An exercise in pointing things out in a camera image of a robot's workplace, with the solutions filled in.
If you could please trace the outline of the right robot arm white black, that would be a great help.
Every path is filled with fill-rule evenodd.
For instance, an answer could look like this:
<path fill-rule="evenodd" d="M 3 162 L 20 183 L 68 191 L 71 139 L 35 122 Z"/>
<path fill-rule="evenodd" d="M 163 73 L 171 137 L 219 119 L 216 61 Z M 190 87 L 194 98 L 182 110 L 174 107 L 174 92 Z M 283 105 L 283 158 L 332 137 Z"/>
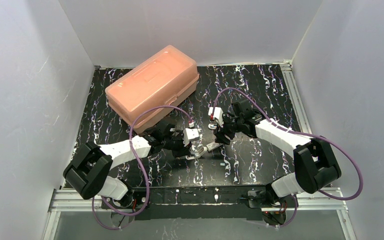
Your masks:
<path fill-rule="evenodd" d="M 220 107 L 210 107 L 208 111 L 209 128 L 213 130 L 216 144 L 230 145 L 237 133 L 243 133 L 279 148 L 294 164 L 294 172 L 244 195 L 251 208 L 281 203 L 294 194 L 313 194 L 342 175 L 333 149 L 325 140 L 286 131 L 284 126 L 267 119 L 244 101 L 232 103 L 232 108 L 233 113 L 223 112 Z"/>

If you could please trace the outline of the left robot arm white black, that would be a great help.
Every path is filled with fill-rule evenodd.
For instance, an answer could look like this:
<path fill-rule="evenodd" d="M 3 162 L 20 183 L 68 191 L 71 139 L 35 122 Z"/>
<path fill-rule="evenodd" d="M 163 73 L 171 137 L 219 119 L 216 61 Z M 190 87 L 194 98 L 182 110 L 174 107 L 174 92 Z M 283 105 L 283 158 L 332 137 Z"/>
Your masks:
<path fill-rule="evenodd" d="M 196 128 L 179 130 L 174 124 L 161 121 L 132 139 L 112 144 L 87 142 L 81 145 L 62 175 L 84 200 L 101 196 L 120 201 L 129 192 L 129 187 L 109 175 L 112 169 L 161 150 L 170 150 L 175 158 L 190 157 L 192 142 L 199 138 Z"/>

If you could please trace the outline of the aluminium front rail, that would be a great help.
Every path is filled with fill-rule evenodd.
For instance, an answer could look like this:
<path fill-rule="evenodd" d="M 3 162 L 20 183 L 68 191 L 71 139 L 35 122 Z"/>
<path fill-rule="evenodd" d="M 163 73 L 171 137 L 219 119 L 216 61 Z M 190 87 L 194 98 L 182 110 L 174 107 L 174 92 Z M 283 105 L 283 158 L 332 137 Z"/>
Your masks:
<path fill-rule="evenodd" d="M 320 192 L 299 193 L 297 202 L 292 197 L 283 197 L 274 203 L 264 203 L 262 199 L 250 199 L 256 194 L 256 186 L 210 186 L 210 187 L 153 187 L 150 190 L 146 209 L 156 207 L 237 207 L 246 206 L 262 211 L 303 211 L 348 210 L 343 200 L 336 200 Z M 132 207 L 138 211 L 145 202 L 145 190 L 137 188 L 125 203 L 107 199 L 103 203 L 97 196 L 95 200 L 83 199 L 74 189 L 56 190 L 48 208 L 49 212 L 88 212 L 92 209 L 110 211 L 112 208 L 128 212 Z"/>

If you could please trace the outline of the pink translucent plastic box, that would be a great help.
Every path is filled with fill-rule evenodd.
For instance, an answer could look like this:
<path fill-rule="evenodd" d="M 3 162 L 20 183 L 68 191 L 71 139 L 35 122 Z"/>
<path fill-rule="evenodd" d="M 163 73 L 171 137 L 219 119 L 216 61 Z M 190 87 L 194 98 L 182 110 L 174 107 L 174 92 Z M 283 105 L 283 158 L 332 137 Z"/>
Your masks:
<path fill-rule="evenodd" d="M 156 125 L 197 88 L 195 60 L 168 45 L 105 89 L 109 106 L 137 134 Z"/>

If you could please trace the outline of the small white stapler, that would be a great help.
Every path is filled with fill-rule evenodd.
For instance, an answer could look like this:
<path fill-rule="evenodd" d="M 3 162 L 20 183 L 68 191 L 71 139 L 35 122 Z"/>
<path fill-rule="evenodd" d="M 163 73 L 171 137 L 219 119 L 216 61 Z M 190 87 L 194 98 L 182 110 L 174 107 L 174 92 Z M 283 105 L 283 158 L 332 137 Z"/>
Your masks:
<path fill-rule="evenodd" d="M 188 145 L 189 153 L 185 156 L 186 160 L 195 160 L 201 158 L 204 153 L 208 151 L 208 148 L 206 145 L 203 145 L 201 143 L 190 143 Z"/>

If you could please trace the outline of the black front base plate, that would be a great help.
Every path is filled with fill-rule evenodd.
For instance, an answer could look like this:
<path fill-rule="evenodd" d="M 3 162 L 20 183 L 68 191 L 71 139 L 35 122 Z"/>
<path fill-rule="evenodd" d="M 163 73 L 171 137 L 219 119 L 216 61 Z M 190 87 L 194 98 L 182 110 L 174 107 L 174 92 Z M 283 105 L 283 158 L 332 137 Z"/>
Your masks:
<path fill-rule="evenodd" d="M 246 219 L 281 224 L 296 203 L 292 196 L 268 196 L 263 185 L 151 187 L 137 221 L 157 219 Z"/>

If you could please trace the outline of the staple tray with staples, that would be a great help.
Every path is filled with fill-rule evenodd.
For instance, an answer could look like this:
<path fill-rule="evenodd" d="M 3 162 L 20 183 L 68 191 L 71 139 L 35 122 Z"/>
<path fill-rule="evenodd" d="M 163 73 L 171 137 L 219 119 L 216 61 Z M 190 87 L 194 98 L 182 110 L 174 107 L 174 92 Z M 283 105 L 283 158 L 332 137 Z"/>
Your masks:
<path fill-rule="evenodd" d="M 222 145 L 223 145 L 222 143 L 211 142 L 211 143 L 207 144 L 205 147 L 206 147 L 206 150 L 208 152 L 212 152 L 213 150 L 221 147 Z"/>

